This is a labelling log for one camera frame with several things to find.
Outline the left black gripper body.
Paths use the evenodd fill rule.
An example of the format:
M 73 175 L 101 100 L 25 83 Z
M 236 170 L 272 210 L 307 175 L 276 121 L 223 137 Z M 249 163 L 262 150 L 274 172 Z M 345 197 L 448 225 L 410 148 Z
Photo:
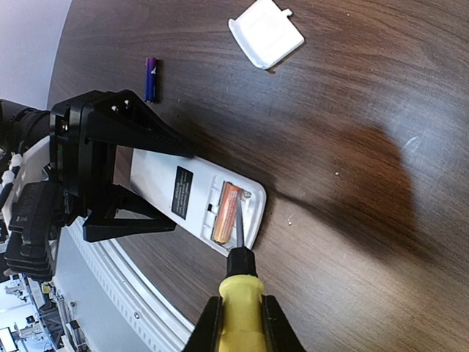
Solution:
M 95 198 L 112 184 L 116 148 L 93 142 L 84 132 L 88 104 L 104 98 L 105 92 L 91 91 L 55 104 L 50 111 L 50 164 L 53 181 L 64 192 L 66 219 L 86 217 Z

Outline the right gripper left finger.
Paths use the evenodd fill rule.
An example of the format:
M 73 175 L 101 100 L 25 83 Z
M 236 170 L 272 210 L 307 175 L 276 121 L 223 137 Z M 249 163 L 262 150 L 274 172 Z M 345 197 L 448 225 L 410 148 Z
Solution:
M 210 297 L 183 352 L 216 352 L 223 328 L 223 299 Z

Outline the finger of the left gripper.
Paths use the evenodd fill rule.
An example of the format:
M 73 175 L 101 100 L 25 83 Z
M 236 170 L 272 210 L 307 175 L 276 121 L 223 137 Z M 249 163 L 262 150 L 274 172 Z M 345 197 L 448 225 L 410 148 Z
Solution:
M 86 138 L 186 158 L 194 146 L 130 91 L 98 92 L 86 103 Z
M 176 223 L 138 194 L 120 185 L 105 186 L 83 224 L 83 238 L 98 242 L 128 235 L 171 232 Z

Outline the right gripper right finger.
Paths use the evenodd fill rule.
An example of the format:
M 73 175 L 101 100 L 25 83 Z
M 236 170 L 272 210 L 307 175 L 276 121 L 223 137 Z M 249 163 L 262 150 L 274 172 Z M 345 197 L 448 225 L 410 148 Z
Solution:
M 267 351 L 304 352 L 304 347 L 272 295 L 262 297 L 262 328 Z

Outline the yellow handled screwdriver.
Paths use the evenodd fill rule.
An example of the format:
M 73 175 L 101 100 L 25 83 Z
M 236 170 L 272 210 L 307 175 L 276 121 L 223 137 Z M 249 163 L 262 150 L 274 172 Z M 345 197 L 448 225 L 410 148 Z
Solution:
M 219 351 L 266 351 L 262 326 L 264 284 L 256 274 L 254 253 L 245 246 L 241 201 L 236 210 L 237 245 L 227 258 L 226 278 L 219 286 L 223 324 Z

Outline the purple AAA battery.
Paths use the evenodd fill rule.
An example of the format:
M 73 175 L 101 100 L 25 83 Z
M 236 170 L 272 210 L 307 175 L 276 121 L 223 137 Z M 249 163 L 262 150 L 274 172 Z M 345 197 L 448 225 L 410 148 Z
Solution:
M 157 89 L 157 69 L 158 61 L 155 57 L 147 57 L 145 59 L 145 90 L 144 100 L 148 103 L 154 102 L 156 99 Z

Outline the white remote control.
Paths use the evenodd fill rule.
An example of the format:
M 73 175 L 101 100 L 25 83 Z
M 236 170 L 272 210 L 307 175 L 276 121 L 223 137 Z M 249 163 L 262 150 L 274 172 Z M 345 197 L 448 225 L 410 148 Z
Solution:
M 223 188 L 241 190 L 244 244 L 253 248 L 265 210 L 264 187 L 247 177 L 200 157 L 184 158 L 146 150 L 133 151 L 133 190 L 177 225 L 223 256 L 237 245 L 236 225 L 226 243 L 214 241 Z

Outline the white battery cover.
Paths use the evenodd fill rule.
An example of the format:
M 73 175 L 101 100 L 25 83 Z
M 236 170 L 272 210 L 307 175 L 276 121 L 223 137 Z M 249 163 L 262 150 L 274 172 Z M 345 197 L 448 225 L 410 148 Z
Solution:
M 269 70 L 305 43 L 291 16 L 291 9 L 281 9 L 274 1 L 260 0 L 237 18 L 230 18 L 228 28 L 251 64 Z

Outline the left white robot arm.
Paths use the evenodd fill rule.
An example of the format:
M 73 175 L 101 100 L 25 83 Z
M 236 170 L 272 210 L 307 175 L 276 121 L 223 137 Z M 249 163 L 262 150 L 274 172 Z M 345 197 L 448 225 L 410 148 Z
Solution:
M 85 218 L 84 239 L 169 232 L 176 224 L 140 196 L 113 183 L 116 149 L 192 158 L 189 142 L 134 92 L 91 91 L 41 111 L 1 101 L 1 148 L 49 142 L 51 180 L 63 190 L 62 225 Z

